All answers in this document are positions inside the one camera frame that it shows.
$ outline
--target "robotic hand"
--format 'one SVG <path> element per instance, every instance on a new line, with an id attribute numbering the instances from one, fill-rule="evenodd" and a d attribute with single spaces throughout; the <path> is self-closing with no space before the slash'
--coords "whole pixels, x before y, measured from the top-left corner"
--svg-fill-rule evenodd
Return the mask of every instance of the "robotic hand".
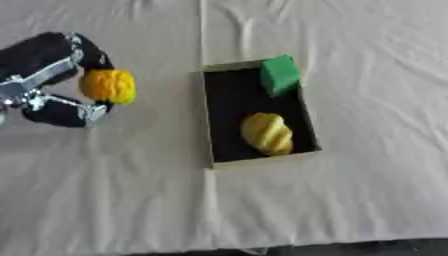
<path id="1" fill-rule="evenodd" d="M 0 51 L 0 104 L 20 108 L 33 122 L 86 127 L 108 113 L 113 103 L 82 104 L 43 91 L 45 85 L 85 72 L 114 69 L 106 53 L 76 33 L 43 33 Z"/>

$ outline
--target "beige fabric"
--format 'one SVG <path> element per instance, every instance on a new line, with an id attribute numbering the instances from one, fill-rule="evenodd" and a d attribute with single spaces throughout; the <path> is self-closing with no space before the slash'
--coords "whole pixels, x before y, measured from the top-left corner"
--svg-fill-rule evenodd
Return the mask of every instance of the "beige fabric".
<path id="1" fill-rule="evenodd" d="M 6 0 L 0 46 L 76 31 L 134 73 L 89 130 L 0 127 L 0 252 L 66 255 L 448 236 L 442 0 Z M 323 151 L 205 171 L 193 72 L 292 54 Z M 76 81 L 58 88 L 76 93 Z"/>

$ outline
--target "cardboard box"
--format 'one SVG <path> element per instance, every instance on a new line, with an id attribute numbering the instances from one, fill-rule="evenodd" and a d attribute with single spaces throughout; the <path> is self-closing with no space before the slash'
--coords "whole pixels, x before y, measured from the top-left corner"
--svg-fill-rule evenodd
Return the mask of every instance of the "cardboard box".
<path id="1" fill-rule="evenodd" d="M 261 85 L 261 61 L 207 66 L 202 72 L 213 168 L 279 160 L 321 150 L 299 89 L 271 98 Z M 240 135 L 242 120 L 257 112 L 277 113 L 293 131 L 293 151 L 268 157 Z"/>

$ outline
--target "yellow croissant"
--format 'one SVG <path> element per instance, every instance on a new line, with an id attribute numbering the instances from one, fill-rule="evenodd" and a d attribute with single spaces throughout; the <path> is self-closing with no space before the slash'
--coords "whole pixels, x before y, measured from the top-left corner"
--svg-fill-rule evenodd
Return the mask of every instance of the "yellow croissant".
<path id="1" fill-rule="evenodd" d="M 241 135 L 263 154 L 286 155 L 293 148 L 292 131 L 277 114 L 256 113 L 241 124 Z"/>
<path id="2" fill-rule="evenodd" d="M 135 99 L 135 83 L 124 70 L 91 70 L 80 81 L 81 92 L 92 100 L 129 104 Z"/>

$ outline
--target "green block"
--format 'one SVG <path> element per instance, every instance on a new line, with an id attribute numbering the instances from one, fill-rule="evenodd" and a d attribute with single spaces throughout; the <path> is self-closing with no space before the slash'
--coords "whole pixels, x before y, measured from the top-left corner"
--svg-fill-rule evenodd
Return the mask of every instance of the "green block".
<path id="1" fill-rule="evenodd" d="M 271 97 L 296 88 L 300 80 L 300 71 L 289 55 L 282 55 L 261 63 L 261 84 Z"/>

